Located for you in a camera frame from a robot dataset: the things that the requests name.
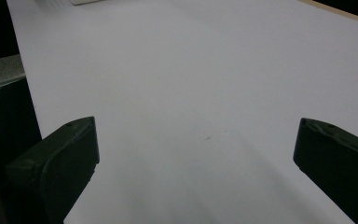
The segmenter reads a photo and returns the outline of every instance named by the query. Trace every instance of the white object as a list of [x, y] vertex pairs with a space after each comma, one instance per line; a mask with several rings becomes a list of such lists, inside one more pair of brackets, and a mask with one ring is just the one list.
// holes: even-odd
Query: white object
[[291, 0], [7, 1], [45, 137], [95, 116], [65, 223], [349, 224], [294, 164], [300, 118], [358, 135], [358, 21]]

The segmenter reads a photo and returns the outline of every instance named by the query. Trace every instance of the white surface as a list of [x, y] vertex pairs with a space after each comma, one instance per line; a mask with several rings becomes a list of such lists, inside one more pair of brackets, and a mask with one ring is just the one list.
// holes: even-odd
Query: white surface
[[352, 223], [293, 163], [358, 135], [358, 21], [295, 0], [8, 0], [43, 136], [93, 115], [65, 223]]

